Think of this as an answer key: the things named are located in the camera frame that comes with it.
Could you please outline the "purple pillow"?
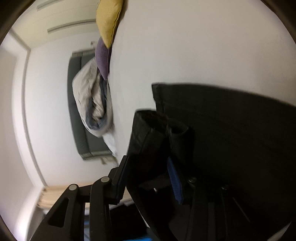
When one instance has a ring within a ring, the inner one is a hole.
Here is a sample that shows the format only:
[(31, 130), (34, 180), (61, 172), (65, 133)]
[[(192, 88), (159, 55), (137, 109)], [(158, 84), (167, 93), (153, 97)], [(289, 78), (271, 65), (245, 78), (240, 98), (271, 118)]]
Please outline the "purple pillow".
[(95, 61), (104, 80), (108, 79), (110, 57), (111, 51), (105, 46), (102, 37), (100, 37), (95, 48)]

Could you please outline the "black jeans pants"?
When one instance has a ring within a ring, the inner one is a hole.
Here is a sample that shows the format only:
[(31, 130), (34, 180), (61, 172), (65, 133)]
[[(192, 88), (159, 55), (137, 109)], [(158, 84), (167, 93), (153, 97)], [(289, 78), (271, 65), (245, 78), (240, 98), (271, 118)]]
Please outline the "black jeans pants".
[(295, 107), (199, 84), (152, 93), (156, 109), (134, 114), (127, 189), (157, 238), (295, 240)]

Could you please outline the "white pillow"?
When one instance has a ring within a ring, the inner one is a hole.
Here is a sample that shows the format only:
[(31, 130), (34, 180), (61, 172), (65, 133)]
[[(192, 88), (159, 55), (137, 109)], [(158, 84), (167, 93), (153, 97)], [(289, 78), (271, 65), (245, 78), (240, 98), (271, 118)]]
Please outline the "white pillow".
[(112, 155), (117, 157), (117, 147), (116, 147), (114, 133), (112, 131), (108, 131), (102, 137), (105, 144), (110, 149)]

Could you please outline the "rolled white duvet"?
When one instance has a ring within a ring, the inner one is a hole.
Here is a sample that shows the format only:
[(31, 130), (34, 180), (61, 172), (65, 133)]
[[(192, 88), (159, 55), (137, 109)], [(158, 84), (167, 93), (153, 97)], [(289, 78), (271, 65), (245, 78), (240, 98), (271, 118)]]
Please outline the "rolled white duvet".
[(72, 81), (77, 110), (86, 130), (100, 138), (112, 126), (111, 93), (95, 61), (90, 59)]

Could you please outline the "beige curtain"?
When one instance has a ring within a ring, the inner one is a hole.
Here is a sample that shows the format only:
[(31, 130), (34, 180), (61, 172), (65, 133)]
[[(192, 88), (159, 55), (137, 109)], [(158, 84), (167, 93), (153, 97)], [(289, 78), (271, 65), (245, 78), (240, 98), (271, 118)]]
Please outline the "beige curtain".
[(45, 187), (39, 197), (37, 206), (44, 210), (51, 209), (67, 188), (68, 186)]

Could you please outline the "grey upholstered headboard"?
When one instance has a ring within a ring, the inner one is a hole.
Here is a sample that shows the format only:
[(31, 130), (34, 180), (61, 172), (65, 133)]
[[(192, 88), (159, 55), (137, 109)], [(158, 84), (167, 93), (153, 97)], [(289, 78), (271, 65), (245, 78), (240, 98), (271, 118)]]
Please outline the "grey upholstered headboard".
[(74, 135), (74, 141), (78, 154), (84, 161), (96, 157), (111, 156), (112, 152), (104, 142), (103, 138), (92, 135), (83, 125), (73, 95), (72, 82), (82, 67), (95, 56), (94, 50), (73, 52), (69, 60), (67, 76), (68, 108)]

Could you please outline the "white bed mattress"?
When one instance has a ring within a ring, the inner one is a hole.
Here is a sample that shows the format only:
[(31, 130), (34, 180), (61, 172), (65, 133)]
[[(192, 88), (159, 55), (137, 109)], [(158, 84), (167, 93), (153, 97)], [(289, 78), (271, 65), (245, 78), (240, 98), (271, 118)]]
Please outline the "white bed mattress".
[(135, 112), (156, 109), (154, 83), (222, 87), (295, 107), (295, 1), (125, 1), (109, 82), (119, 156), (128, 156)]

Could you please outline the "cream wardrobe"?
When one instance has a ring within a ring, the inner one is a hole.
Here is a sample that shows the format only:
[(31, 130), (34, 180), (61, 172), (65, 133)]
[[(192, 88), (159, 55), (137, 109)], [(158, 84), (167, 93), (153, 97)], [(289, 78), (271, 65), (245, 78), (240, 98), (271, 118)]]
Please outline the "cream wardrobe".
[(96, 0), (34, 1), (12, 26), (30, 48), (78, 34), (98, 32)]

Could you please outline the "yellow pillow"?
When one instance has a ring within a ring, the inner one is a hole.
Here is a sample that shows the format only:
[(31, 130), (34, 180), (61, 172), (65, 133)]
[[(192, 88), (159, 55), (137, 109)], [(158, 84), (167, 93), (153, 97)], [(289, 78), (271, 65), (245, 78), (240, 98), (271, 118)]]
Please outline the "yellow pillow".
[(96, 23), (107, 49), (112, 46), (123, 4), (123, 0), (100, 0), (97, 5)]

